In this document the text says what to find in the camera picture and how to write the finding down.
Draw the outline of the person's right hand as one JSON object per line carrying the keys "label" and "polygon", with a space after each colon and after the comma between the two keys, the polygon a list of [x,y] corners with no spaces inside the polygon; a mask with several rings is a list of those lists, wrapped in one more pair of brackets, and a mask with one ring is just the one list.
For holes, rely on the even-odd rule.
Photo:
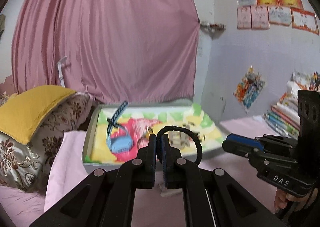
{"label": "person's right hand", "polygon": [[299,211],[309,207],[315,200],[318,194],[318,189],[314,189],[306,196],[302,198],[295,197],[283,190],[277,189],[275,198],[274,198],[274,209],[278,212],[280,209],[285,209],[288,202],[298,203],[295,211]]}

